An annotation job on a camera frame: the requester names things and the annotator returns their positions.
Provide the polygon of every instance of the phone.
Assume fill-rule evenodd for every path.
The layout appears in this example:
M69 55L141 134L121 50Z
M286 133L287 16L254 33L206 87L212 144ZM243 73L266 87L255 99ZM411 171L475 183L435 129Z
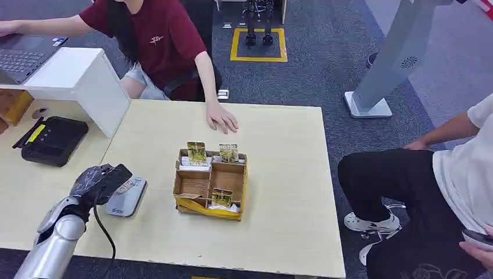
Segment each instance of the phone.
M464 229L462 235L465 241L474 244L486 252L493 252L493 237L468 229Z

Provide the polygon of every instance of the robot feet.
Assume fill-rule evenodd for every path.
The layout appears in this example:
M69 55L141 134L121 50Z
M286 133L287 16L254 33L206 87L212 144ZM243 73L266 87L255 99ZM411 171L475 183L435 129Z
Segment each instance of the robot feet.
M270 34L265 34L262 41L264 45L272 45L274 38Z
M246 36L246 41L245 41L247 46L253 46L256 44L256 36L255 34L248 34Z

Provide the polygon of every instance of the woman's arm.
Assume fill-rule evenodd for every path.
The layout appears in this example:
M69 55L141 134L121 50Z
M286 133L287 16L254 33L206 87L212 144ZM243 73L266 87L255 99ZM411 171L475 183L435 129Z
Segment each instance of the woman's arm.
M62 19L12 20L0 22L0 36L22 33L73 37L93 32L79 15Z
M207 106L207 123L214 130L217 129L217 124L228 133L228 128L236 132L238 129L238 121L236 118L225 110L219 101L216 94L216 78L214 77L214 68L212 61L206 51L199 53L195 57L195 64L199 72L199 76L205 94L205 103Z

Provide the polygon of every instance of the stand base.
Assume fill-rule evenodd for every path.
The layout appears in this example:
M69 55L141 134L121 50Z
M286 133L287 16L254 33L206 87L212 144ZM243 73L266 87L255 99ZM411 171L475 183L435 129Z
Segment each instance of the stand base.
M366 112L361 112L357 109L356 105L354 104L353 101L353 93L354 91L348 91L344 93L344 100L346 101L346 104L348 105L349 111L351 113L351 117L353 118L385 118L385 117L391 117L392 112L390 111L390 108L387 105L387 101L385 99L382 99L380 102L378 102L376 105L373 106L370 110Z

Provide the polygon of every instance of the black chair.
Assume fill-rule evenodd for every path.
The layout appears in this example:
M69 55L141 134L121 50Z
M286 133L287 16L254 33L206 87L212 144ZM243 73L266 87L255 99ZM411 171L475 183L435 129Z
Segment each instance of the black chair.
M212 22L214 17L213 9L215 8L214 0L180 0L180 2L183 7L185 7L185 10L187 10L188 16L199 32L199 35L206 46L207 53L212 59ZM216 90L218 91L223 85L223 78L216 65L213 63L212 66L214 68L214 76L216 77ZM186 81L197 77L198 72L195 69L195 72L191 73L189 76L169 83L165 86L163 91L166 95L170 96L170 93L175 88L184 84ZM195 101L205 102L205 95L201 84L198 85L197 92L198 94Z

